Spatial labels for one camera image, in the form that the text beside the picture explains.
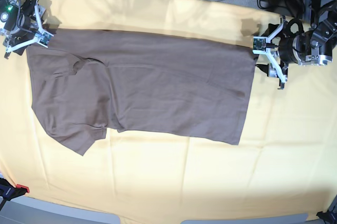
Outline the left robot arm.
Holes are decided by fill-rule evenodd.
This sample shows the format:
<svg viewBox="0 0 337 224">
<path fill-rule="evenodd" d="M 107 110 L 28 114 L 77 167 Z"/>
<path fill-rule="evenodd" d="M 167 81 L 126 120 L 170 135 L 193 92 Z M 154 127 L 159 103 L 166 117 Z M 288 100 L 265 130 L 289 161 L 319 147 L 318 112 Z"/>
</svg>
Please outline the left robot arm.
<svg viewBox="0 0 337 224">
<path fill-rule="evenodd" d="M 294 18 L 284 22 L 276 37 L 280 39 L 276 56 L 283 74 L 288 73 L 289 64 L 327 65 L 336 46 L 336 0 L 314 11 L 309 31 L 305 32 L 302 22 Z"/>
</svg>

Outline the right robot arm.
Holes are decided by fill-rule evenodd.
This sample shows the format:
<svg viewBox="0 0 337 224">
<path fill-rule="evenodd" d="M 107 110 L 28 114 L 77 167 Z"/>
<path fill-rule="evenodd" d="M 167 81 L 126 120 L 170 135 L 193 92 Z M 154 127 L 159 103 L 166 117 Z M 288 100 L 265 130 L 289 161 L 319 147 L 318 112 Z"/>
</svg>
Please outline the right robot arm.
<svg viewBox="0 0 337 224">
<path fill-rule="evenodd" d="M 37 0 L 1 0 L 1 35 L 5 47 L 20 46 L 14 53 L 22 55 L 27 46 L 22 43 L 34 38 L 38 31 L 34 7 Z"/>
</svg>

